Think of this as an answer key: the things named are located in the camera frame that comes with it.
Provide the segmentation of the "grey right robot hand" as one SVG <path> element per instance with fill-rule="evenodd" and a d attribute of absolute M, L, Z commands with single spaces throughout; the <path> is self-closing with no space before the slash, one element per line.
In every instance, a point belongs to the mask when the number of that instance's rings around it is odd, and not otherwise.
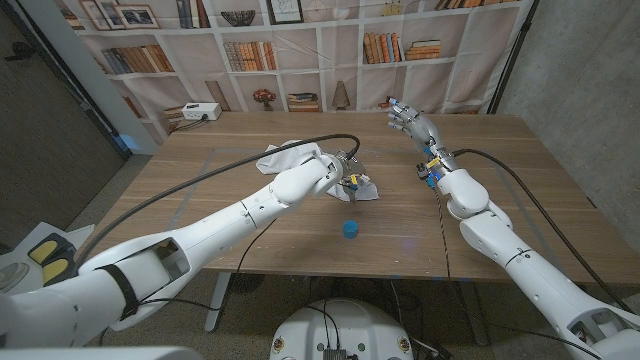
<path fill-rule="evenodd" d="M 388 103 L 388 116 L 391 119 L 388 125 L 392 129 L 410 137 L 428 162 L 435 162 L 434 167 L 443 174 L 459 169 L 452 155 L 446 150 L 435 124 L 428 117 L 395 98 L 390 98 Z"/>

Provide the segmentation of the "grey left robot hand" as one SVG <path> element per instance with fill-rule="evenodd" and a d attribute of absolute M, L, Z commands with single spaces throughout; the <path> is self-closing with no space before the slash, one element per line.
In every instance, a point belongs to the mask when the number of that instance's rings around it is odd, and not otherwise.
<path fill-rule="evenodd" d="M 338 151 L 336 158 L 342 165 L 343 176 L 338 184 L 330 189 L 329 193 L 342 201 L 352 203 L 375 200 L 377 192 L 370 177 L 366 174 L 364 166 L 355 157 L 347 159 L 347 154 L 344 151 Z"/>

